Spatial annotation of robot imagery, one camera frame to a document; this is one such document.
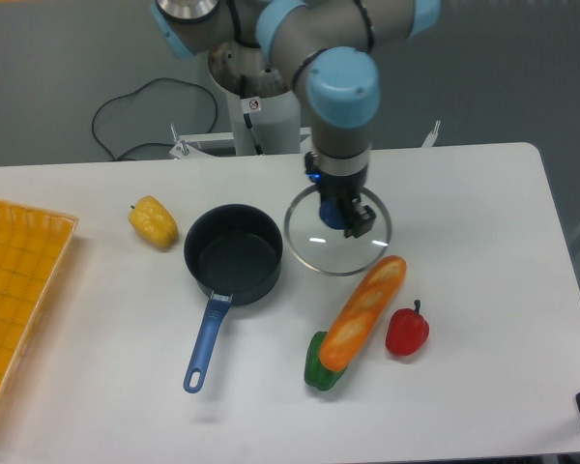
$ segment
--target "blue joint cap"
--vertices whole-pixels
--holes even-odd
[[[323,51],[307,76],[307,99],[314,112],[332,126],[363,126],[380,104],[376,64],[366,53],[348,46]]]
[[[151,3],[150,10],[153,18],[155,19],[155,22],[157,23],[157,26],[159,27],[159,30],[163,34],[163,37],[172,50],[174,56],[179,60],[192,58],[193,53],[189,51],[185,44],[182,43],[178,36],[174,33],[172,28],[167,24],[163,14],[161,14],[159,8],[157,8],[157,2]]]
[[[436,24],[441,13],[441,0],[415,0],[415,20],[413,30],[408,37],[413,37]]]
[[[255,38],[269,61],[271,61],[273,39],[279,25],[291,11],[304,6],[305,3],[301,0],[274,0],[258,17],[258,22],[255,25]]]

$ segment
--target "saucepan handle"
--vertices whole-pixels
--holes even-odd
[[[215,293],[209,299],[183,383],[186,392],[198,393],[202,389],[221,321],[230,309],[231,302],[231,297]]]

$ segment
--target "yellow tray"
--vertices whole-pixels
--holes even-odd
[[[76,225],[77,217],[0,200],[0,394]]]

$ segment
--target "black cable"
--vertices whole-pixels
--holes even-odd
[[[105,144],[103,144],[103,142],[101,142],[99,140],[99,138],[97,137],[97,133],[95,132],[95,122],[97,121],[97,116],[99,116],[99,113],[101,113],[101,111],[106,106],[108,106],[112,102],[116,102],[117,100],[126,99],[128,97],[134,97],[135,95],[139,94],[142,90],[146,89],[147,87],[150,87],[151,85],[153,85],[157,82],[173,82],[176,84],[187,85],[188,87],[195,87],[196,89],[199,89],[203,92],[206,92],[208,94],[208,96],[211,97],[211,100],[213,100],[213,105],[215,108],[215,116],[213,117],[213,122],[209,126],[206,133],[211,133],[211,131],[215,127],[215,124],[217,123],[217,118],[218,118],[218,105],[217,105],[217,100],[215,100],[215,96],[213,95],[213,93],[210,90],[208,90],[206,87],[203,87],[199,84],[194,84],[193,82],[186,82],[184,80],[174,79],[172,77],[159,77],[157,79],[151,80],[150,82],[147,82],[146,84],[142,85],[139,89],[135,90],[134,92],[131,92],[130,94],[121,95],[120,97],[114,97],[113,99],[106,101],[97,110],[97,112],[95,113],[95,116],[93,116],[93,122],[92,122],[93,138],[97,141],[97,143],[99,143],[99,145],[101,145],[101,147],[105,150],[105,152],[112,158],[112,161],[127,161],[127,160],[128,161],[135,161],[135,159],[127,158],[127,155],[130,153],[133,153],[136,150],[139,150],[140,148],[144,148],[144,147],[173,147],[174,146],[174,144],[172,144],[172,143],[147,142],[147,143],[142,143],[140,145],[136,145],[132,148],[129,148],[122,155],[115,157],[114,154],[111,152],[111,150],[109,148],[107,148],[105,146]]]

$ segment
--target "yellow bell pepper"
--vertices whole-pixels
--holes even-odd
[[[140,198],[131,206],[129,222],[147,242],[161,249],[170,248],[178,239],[174,217],[151,196]]]

